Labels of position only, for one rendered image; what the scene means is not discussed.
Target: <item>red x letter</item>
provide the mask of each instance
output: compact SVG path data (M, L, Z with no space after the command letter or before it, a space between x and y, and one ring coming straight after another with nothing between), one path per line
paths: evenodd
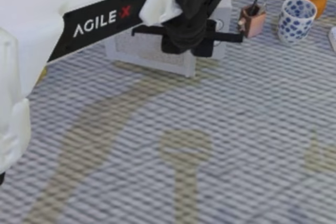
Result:
M125 18L125 17L128 17L129 15L130 15L130 9L131 9L131 6L130 5L128 5L128 6L126 6L126 7L122 7L121 8L121 13L119 13L119 16L121 17L121 18Z

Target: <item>white cardboard box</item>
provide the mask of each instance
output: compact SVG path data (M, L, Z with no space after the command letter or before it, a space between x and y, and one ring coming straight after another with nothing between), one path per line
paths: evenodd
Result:
M222 0L211 16L211 19L217 21L218 31L229 31L231 12L231 0ZM186 77L195 76L196 58L189 51L181 55L163 53L161 39L162 36L147 34L131 36L131 30L128 30L105 40L106 53L112 61L133 63ZM225 51L225 42L215 42L213 58L223 59Z

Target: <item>copper pen holder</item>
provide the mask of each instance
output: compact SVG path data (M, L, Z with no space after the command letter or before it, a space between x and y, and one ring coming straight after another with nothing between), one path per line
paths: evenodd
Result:
M262 30L264 28L264 23L266 20L266 11L258 13L255 16L249 16L247 11L250 8L251 5L242 8L239 18L239 20L244 20L245 22L244 35L246 38L251 38L257 36L258 34L261 34L263 32Z

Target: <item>blue and white cup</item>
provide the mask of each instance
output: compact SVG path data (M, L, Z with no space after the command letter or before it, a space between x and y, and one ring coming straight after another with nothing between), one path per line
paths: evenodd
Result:
M316 5L309 0L286 0L281 9L278 36L288 45L304 40L317 14Z

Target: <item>table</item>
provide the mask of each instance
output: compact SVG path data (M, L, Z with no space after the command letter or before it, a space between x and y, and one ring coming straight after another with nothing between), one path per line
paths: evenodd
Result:
M232 31L248 3L233 2ZM30 96L32 142L0 188L0 223L166 224L188 213L334 224L336 3L292 48L276 37L281 3L269 1L262 35L229 44L224 60L199 59L194 79L110 64L102 44L51 65ZM196 189L178 158L195 167ZM188 195L175 195L175 180Z

